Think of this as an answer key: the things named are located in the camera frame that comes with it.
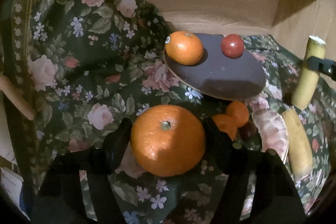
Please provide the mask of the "small mandarin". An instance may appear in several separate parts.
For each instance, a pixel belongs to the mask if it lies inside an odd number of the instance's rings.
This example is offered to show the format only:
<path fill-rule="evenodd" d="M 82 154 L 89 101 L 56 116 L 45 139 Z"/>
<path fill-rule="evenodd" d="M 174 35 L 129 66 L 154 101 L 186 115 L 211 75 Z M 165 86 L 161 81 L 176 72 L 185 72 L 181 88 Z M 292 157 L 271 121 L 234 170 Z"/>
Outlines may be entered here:
<path fill-rule="evenodd" d="M 233 118 L 238 128 L 243 127 L 249 121 L 249 110 L 240 101 L 231 102 L 226 108 L 226 115 Z"/>
<path fill-rule="evenodd" d="M 227 133 L 232 141 L 235 140 L 238 128 L 234 118 L 226 114 L 217 114 L 212 119 L 221 132 Z"/>

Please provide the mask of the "large orange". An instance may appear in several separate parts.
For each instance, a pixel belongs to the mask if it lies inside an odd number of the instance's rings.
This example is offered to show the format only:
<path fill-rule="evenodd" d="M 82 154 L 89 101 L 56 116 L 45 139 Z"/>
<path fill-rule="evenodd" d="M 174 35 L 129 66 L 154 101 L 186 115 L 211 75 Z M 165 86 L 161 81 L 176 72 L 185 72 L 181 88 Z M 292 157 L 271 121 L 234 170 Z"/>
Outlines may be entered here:
<path fill-rule="evenodd" d="M 143 169 L 156 176 L 173 177 L 188 172 L 200 162 L 206 148 L 205 130 L 189 110 L 158 105 L 135 120 L 130 145 Z"/>

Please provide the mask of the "floral dark green bedspread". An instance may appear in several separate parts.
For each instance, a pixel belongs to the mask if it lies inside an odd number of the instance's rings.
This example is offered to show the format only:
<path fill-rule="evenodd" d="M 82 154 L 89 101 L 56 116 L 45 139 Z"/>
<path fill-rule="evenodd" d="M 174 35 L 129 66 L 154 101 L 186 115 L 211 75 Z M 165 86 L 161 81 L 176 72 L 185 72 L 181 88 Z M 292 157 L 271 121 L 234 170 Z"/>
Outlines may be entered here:
<path fill-rule="evenodd" d="M 158 105 L 181 106 L 202 123 L 226 114 L 233 102 L 202 94 L 175 77 L 163 60 L 172 32 L 144 0 L 5 0 L 1 4 L 3 74 L 36 112 L 33 121 L 6 107 L 15 157 L 31 219 L 35 199 L 57 156 L 100 148 L 124 118 L 135 120 Z M 262 65 L 266 84 L 244 103 L 249 121 L 234 142 L 261 151 L 252 113 L 280 115 L 295 108 L 310 142 L 313 170 L 296 181 L 289 154 L 284 163 L 305 214 L 331 169 L 335 138 L 335 91 L 318 80 L 304 110 L 291 104 L 302 62 L 269 35 L 245 36 Z M 161 177 L 143 169 L 128 143 L 120 166 L 108 177 L 125 223 L 212 223 L 228 176 L 205 153 L 184 174 Z"/>

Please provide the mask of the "red tomato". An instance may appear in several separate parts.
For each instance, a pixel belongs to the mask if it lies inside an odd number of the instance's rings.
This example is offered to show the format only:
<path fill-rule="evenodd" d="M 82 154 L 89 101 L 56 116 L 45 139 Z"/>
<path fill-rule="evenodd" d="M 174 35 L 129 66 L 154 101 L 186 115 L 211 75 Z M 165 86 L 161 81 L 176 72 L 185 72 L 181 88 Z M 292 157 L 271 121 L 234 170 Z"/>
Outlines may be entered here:
<path fill-rule="evenodd" d="M 230 34 L 222 38 L 221 49 L 226 57 L 239 58 L 244 52 L 244 42 L 237 34 Z"/>

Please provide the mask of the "yellow banana piece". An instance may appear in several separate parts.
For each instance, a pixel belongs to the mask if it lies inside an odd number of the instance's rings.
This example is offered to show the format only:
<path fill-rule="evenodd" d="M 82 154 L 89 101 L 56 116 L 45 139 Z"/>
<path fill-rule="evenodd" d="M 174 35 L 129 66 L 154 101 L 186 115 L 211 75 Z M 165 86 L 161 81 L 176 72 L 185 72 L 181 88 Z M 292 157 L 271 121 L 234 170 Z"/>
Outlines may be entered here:
<path fill-rule="evenodd" d="M 308 59 L 310 57 L 324 59 L 325 54 L 325 41 L 318 36 L 310 35 L 306 45 L 305 57 L 302 62 L 299 80 L 291 97 L 291 104 L 299 110 L 304 110 L 308 106 L 319 80 L 319 72 L 309 69 Z"/>
<path fill-rule="evenodd" d="M 292 107 L 281 115 L 288 132 L 288 154 L 291 170 L 296 181 L 302 180 L 309 176 L 313 170 L 310 142 L 295 108 Z"/>

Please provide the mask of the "dark purple round plate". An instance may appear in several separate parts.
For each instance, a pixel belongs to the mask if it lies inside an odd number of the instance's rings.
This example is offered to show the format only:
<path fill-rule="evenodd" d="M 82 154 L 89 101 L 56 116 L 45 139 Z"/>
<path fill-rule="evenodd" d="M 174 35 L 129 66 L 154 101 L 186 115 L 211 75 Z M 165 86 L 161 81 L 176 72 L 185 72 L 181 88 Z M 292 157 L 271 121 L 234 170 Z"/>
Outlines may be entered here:
<path fill-rule="evenodd" d="M 169 71 L 190 88 L 221 100 L 244 101 L 262 92 L 266 84 L 263 66 L 248 50 L 237 59 L 226 57 L 221 50 L 222 36 L 196 34 L 204 53 L 199 63 L 184 66 L 170 58 L 163 60 Z"/>

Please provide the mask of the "medium orange with sticker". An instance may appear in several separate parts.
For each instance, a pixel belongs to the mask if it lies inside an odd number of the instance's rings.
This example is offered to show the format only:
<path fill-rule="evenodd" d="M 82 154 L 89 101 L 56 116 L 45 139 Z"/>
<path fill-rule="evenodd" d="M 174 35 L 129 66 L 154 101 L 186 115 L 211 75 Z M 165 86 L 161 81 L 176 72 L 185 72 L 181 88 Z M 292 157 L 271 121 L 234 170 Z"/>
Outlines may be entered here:
<path fill-rule="evenodd" d="M 167 55 L 182 65 L 195 65 L 203 57 L 203 44 L 195 34 L 188 31 L 175 31 L 166 38 Z"/>

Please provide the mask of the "white papers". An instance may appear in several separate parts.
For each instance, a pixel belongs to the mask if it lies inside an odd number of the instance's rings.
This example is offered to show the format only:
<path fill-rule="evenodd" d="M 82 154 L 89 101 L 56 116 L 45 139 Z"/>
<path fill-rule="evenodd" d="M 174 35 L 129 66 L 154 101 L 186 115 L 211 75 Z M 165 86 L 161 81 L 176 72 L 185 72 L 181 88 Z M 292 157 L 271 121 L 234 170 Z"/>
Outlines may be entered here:
<path fill-rule="evenodd" d="M 1 187 L 14 205 L 25 214 L 26 210 L 22 196 L 23 178 L 18 166 L 3 157 L 1 157 Z"/>

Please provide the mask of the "peeled grapefruit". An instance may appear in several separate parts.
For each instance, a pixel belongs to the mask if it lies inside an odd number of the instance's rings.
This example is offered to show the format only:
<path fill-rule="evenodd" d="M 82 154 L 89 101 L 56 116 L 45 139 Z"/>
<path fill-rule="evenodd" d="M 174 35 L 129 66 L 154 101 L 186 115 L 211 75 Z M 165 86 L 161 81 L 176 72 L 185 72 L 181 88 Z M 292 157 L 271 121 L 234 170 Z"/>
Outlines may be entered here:
<path fill-rule="evenodd" d="M 288 131 L 282 116 L 272 110 L 258 110 L 252 113 L 252 121 L 261 139 L 261 151 L 273 149 L 283 163 L 289 149 Z"/>

